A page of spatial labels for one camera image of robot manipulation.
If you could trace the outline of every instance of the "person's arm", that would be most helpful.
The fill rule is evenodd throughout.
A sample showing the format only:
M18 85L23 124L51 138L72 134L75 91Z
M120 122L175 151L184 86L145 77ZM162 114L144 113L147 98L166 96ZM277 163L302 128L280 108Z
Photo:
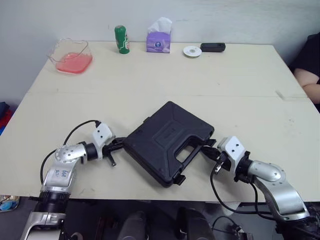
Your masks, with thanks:
M320 84L317 84L319 77L301 68L296 68L293 75L311 101L320 104Z

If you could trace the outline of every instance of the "red object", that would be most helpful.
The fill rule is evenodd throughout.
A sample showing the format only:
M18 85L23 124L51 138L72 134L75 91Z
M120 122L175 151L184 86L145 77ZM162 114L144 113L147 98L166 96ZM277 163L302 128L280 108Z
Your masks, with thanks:
M0 119L0 128L7 126L8 122L10 121L11 117L13 115L13 112L8 109L4 116Z
M91 54L70 52L63 56L62 59L56 63L55 67L61 72L81 74L87 69L91 61Z

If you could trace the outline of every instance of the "white tissue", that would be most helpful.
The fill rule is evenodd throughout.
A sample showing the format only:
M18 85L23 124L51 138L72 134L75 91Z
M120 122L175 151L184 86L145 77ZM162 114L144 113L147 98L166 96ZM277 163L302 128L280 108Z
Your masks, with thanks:
M162 32L170 34L172 21L166 17L160 17L150 27L148 27L148 34L153 32Z

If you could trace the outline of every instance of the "black shirt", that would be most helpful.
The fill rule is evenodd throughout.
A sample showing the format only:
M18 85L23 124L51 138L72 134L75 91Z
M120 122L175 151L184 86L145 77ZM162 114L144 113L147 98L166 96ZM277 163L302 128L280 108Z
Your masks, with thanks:
M320 32L310 35L298 56L291 63L290 69L304 69L320 77ZM320 113L320 104L315 104Z

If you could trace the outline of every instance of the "green can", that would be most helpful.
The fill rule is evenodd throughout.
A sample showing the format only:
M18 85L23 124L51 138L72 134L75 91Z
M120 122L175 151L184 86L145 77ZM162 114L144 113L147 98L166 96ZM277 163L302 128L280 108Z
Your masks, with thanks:
M116 45L119 49L119 53L127 54L129 50L129 41L127 36L127 30L125 26L119 25L114 28Z

